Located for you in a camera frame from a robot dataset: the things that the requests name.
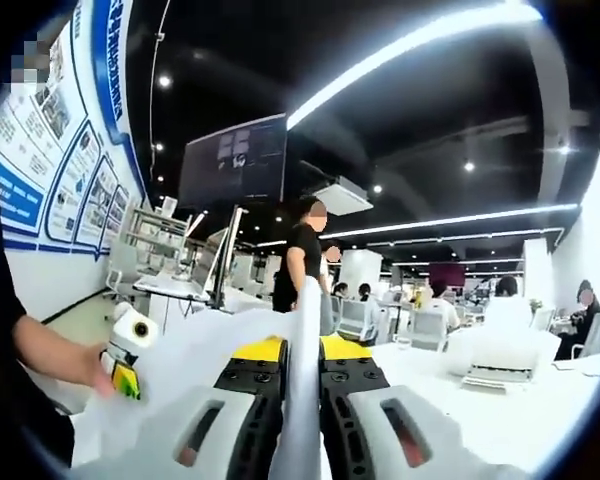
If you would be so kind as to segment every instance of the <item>display screen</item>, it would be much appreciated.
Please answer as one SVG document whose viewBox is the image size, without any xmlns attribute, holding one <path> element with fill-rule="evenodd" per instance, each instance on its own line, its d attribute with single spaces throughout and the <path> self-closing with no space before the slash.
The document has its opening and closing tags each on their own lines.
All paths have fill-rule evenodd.
<svg viewBox="0 0 600 480">
<path fill-rule="evenodd" d="M 178 202 L 201 209 L 218 201 L 250 198 L 282 200 L 284 115 L 238 125 L 190 142 L 185 147 Z"/>
</svg>

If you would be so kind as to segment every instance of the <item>black t-shirt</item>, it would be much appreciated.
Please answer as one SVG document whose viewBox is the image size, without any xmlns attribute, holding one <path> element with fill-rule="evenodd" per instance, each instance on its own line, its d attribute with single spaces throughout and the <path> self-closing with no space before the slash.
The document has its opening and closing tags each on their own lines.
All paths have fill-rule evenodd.
<svg viewBox="0 0 600 480">
<path fill-rule="evenodd" d="M 291 229 L 287 237 L 287 244 L 282 255 L 280 271 L 276 276 L 276 283 L 273 289 L 273 309 L 278 312 L 288 312 L 291 304 L 298 299 L 289 267 L 287 265 L 287 252 L 290 248 L 297 247 L 304 251 L 304 268 L 308 276 L 320 277 L 320 262 L 322 261 L 322 251 L 316 231 L 306 223 L 300 223 Z"/>
<path fill-rule="evenodd" d="M 30 272 L 31 282 L 36 282 L 38 272 Z M 2 225 L 0 223 L 0 458 L 13 459 L 20 469 L 30 466 L 36 471 L 32 452 L 26 448 L 22 432 L 26 429 L 35 435 L 48 451 L 62 463 L 70 465 L 73 455 L 74 431 L 69 417 L 56 412 L 53 403 L 33 383 L 18 361 L 18 352 L 12 330 L 26 311 L 15 294 L 9 264 L 4 252 Z"/>
</svg>

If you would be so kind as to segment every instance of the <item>yellow object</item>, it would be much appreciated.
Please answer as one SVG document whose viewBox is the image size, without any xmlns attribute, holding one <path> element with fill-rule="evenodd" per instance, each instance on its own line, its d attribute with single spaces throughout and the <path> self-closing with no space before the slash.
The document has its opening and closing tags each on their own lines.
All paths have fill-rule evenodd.
<svg viewBox="0 0 600 480">
<path fill-rule="evenodd" d="M 111 374 L 111 381 L 117 391 L 135 400 L 140 399 L 140 383 L 138 375 L 127 365 L 116 362 Z"/>
<path fill-rule="evenodd" d="M 325 360 L 349 360 L 354 358 L 371 358 L 371 350 L 357 343 L 345 340 L 337 335 L 320 337 Z"/>
<path fill-rule="evenodd" d="M 261 342 L 252 343 L 239 348 L 232 355 L 232 358 L 278 362 L 280 361 L 280 348 L 282 348 L 282 342 L 284 342 L 283 338 L 272 336 Z"/>
</svg>

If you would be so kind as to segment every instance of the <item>floor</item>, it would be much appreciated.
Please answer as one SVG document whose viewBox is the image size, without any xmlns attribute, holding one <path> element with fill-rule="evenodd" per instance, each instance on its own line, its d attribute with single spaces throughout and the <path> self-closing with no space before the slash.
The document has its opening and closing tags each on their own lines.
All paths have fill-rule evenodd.
<svg viewBox="0 0 600 480">
<path fill-rule="evenodd" d="M 114 303 L 101 295 L 93 297 L 64 313 L 48 326 L 76 343 L 93 345 L 107 342 L 113 323 L 104 317 L 111 314 Z"/>
</svg>

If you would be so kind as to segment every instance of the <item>computer screen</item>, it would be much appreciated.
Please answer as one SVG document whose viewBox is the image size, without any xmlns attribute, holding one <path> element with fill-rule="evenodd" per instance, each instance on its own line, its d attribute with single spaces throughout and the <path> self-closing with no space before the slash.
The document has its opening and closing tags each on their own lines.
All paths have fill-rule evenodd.
<svg viewBox="0 0 600 480">
<path fill-rule="evenodd" d="M 202 247 L 200 258 L 191 272 L 191 281 L 203 289 L 211 275 L 213 275 L 213 270 L 218 263 L 220 249 L 228 231 L 228 228 L 223 228 L 207 238 L 207 243 Z"/>
<path fill-rule="evenodd" d="M 201 209 L 243 199 L 282 200 L 286 117 L 275 115 L 190 142 L 184 151 L 178 203 Z"/>
</svg>

